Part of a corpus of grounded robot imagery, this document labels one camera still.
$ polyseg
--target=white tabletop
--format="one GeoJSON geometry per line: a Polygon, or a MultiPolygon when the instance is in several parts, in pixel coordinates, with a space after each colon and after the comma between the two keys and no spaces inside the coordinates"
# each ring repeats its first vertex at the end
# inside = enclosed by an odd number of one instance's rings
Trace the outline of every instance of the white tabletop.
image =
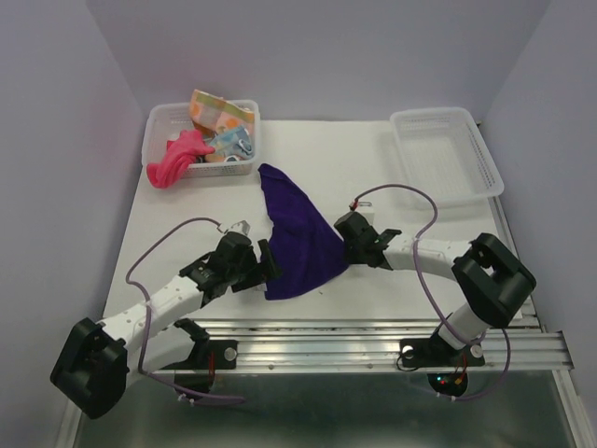
{"type": "MultiPolygon", "coordinates": [[[[405,181],[387,121],[263,121],[261,132],[260,161],[284,171],[330,225],[348,211],[357,193],[405,181]]],[[[377,231],[392,228],[415,233],[429,220],[431,211],[415,208],[411,194],[386,189],[367,197],[376,210],[377,231]]],[[[168,190],[152,188],[143,172],[104,315],[119,313],[143,299],[136,288],[124,283],[125,273],[165,232],[190,217],[213,217],[226,223],[245,219],[256,246],[258,239],[271,236],[257,170],[245,176],[183,179],[168,190]]],[[[483,231],[497,234],[488,201],[440,209],[438,223],[425,236],[470,240],[483,231]]],[[[133,278],[150,292],[156,291],[192,260],[213,250],[220,236],[211,224],[190,224],[146,259],[133,278]]],[[[428,275],[428,283],[446,314],[465,300],[455,282],[428,275]]],[[[413,272],[363,266],[352,266],[322,287],[286,301],[266,301],[256,290],[228,292],[192,316],[275,320],[436,317],[413,272]]]]}

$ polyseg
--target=pink towel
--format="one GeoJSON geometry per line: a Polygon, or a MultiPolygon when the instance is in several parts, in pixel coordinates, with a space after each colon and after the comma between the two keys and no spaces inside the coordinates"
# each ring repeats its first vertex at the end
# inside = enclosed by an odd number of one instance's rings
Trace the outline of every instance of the pink towel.
{"type": "Polygon", "coordinates": [[[182,177],[199,156],[212,154],[214,148],[203,142],[201,131],[181,131],[180,136],[166,144],[166,155],[160,163],[147,165],[147,177],[156,189],[167,189],[182,177]]]}

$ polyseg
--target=gray wall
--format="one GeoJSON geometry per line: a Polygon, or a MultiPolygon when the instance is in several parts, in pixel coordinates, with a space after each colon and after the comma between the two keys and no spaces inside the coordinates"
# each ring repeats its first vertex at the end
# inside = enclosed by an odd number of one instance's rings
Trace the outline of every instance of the gray wall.
{"type": "Polygon", "coordinates": [[[82,1],[3,2],[0,61],[0,446],[50,447],[49,373],[104,306],[144,115],[82,1]]]}
{"type": "Polygon", "coordinates": [[[597,2],[555,0],[481,126],[535,305],[597,423],[597,2]]]}
{"type": "Polygon", "coordinates": [[[139,104],[194,88],[276,119],[489,109],[547,0],[88,0],[139,104]]]}

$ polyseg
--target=empty plastic basket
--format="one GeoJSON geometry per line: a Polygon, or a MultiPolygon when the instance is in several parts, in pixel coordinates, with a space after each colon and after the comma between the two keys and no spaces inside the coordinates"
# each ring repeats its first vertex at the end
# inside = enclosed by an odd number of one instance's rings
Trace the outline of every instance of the empty plastic basket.
{"type": "Polygon", "coordinates": [[[502,177],[467,110],[406,110],[392,114],[390,122],[407,182],[438,205],[467,203],[504,191],[502,177]]]}

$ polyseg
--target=white plastic basket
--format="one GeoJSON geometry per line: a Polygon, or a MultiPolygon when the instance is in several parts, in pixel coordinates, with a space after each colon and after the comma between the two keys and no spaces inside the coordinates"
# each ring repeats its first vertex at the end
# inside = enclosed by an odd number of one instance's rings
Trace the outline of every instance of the white plastic basket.
{"type": "Polygon", "coordinates": [[[502,177],[466,109],[406,110],[392,114],[390,122],[408,183],[438,205],[468,203],[504,191],[502,177]]]}
{"type": "MultiPolygon", "coordinates": [[[[255,155],[248,161],[222,161],[215,163],[193,163],[183,177],[208,177],[213,175],[248,175],[257,163],[261,150],[261,119],[259,107],[252,100],[237,100],[232,103],[255,112],[255,125],[251,144],[255,155]]],[[[152,162],[159,162],[166,153],[166,141],[178,138],[183,129],[194,129],[188,115],[188,103],[157,105],[149,113],[146,133],[141,147],[141,163],[144,168],[152,162]]]]}

